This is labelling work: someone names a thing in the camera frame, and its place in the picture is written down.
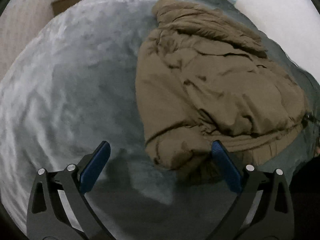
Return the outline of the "brown puffer jacket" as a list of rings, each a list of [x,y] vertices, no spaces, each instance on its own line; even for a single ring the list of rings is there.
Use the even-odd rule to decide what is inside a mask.
[[[152,13],[158,25],[140,47],[135,86],[155,165],[193,170],[216,140],[261,165],[296,139],[309,102],[258,34],[186,1],[159,0]]]

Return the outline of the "grey fluffy bed blanket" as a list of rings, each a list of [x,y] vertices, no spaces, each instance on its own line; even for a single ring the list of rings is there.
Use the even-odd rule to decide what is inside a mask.
[[[1,81],[1,214],[27,231],[39,168],[63,170],[103,141],[111,158],[86,198],[117,239],[205,239],[235,199],[223,182],[155,168],[135,97],[137,56],[158,0],[83,0],[53,18]],[[257,31],[225,0],[184,0]]]

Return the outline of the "brown wooden nightstand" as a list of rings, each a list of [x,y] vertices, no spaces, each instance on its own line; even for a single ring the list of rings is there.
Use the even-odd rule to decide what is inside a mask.
[[[54,17],[79,3],[81,0],[55,0],[51,3]]]

